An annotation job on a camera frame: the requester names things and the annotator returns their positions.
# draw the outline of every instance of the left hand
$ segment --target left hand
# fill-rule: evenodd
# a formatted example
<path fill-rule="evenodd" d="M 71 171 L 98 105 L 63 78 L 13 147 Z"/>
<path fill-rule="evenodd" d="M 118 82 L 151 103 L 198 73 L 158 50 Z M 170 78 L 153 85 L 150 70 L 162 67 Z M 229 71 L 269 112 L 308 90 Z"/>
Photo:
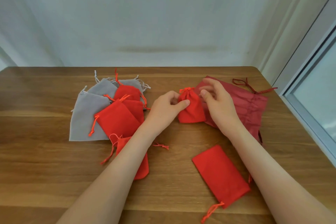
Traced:
<path fill-rule="evenodd" d="M 156 135 L 159 135 L 168 127 L 179 112 L 190 104 L 189 100 L 183 100 L 178 103 L 178 98 L 178 93 L 169 91 L 154 101 L 144 123 L 149 125 Z"/>

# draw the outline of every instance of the hand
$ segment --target hand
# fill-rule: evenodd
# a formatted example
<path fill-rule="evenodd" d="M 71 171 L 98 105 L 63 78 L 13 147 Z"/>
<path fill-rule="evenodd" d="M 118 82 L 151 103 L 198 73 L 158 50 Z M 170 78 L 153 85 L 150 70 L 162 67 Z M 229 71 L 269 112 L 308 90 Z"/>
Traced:
<path fill-rule="evenodd" d="M 171 124 L 180 111 L 190 104 L 189 100 L 183 100 L 178 103 L 178 98 L 178 93 L 169 91 L 154 101 L 145 123 L 147 123 L 157 135 Z"/>
<path fill-rule="evenodd" d="M 233 100 L 220 82 L 209 78 L 204 78 L 203 82 L 208 85 L 199 88 L 201 98 L 207 103 L 212 120 L 230 138 L 242 126 Z"/>

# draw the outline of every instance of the wood grain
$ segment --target wood grain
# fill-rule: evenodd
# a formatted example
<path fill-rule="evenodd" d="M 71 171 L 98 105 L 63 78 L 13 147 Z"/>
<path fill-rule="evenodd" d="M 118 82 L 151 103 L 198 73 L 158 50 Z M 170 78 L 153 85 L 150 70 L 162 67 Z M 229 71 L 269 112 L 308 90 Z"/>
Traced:
<path fill-rule="evenodd" d="M 85 85 L 113 76 L 114 68 L 7 68 L 0 72 L 0 220 L 3 223 L 55 223 L 103 171 L 109 141 L 70 142 L 69 123 Z M 152 89 L 148 105 L 161 94 L 196 86 L 210 75 L 225 82 L 249 78 L 255 90 L 270 87 L 254 67 L 128 67 L 121 79 L 139 77 Z M 265 149 L 312 195 L 336 212 L 336 171 L 275 92 L 268 97 L 261 133 Z M 167 151 L 150 147 L 149 175 L 133 183 L 120 223 L 199 223 L 216 202 L 191 158 L 220 144 L 242 176 L 248 173 L 219 130 L 174 121 L 158 138 Z M 274 223 L 258 190 L 207 223 Z"/>

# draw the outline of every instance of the forearm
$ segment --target forearm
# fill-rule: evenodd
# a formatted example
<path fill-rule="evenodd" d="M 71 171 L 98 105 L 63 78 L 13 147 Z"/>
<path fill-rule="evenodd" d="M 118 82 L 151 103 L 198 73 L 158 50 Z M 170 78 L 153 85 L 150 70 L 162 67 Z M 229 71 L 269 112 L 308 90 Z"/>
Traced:
<path fill-rule="evenodd" d="M 335 216 L 297 183 L 242 124 L 233 127 L 228 136 L 277 223 L 335 223 Z"/>
<path fill-rule="evenodd" d="M 143 123 L 57 224 L 117 224 L 135 174 L 155 137 Z"/>

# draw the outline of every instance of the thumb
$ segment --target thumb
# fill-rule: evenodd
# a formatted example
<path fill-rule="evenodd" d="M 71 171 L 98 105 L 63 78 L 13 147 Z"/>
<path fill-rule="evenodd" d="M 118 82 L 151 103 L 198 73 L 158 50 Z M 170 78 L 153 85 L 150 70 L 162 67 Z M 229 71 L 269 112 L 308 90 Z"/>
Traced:
<path fill-rule="evenodd" d="M 201 90 L 201 96 L 207 104 L 214 101 L 212 95 L 206 90 Z"/>
<path fill-rule="evenodd" d="M 182 100 L 181 102 L 177 103 L 175 105 L 175 108 L 178 110 L 178 112 L 180 112 L 186 109 L 188 105 L 190 105 L 190 100 L 186 99 L 186 100 Z"/>

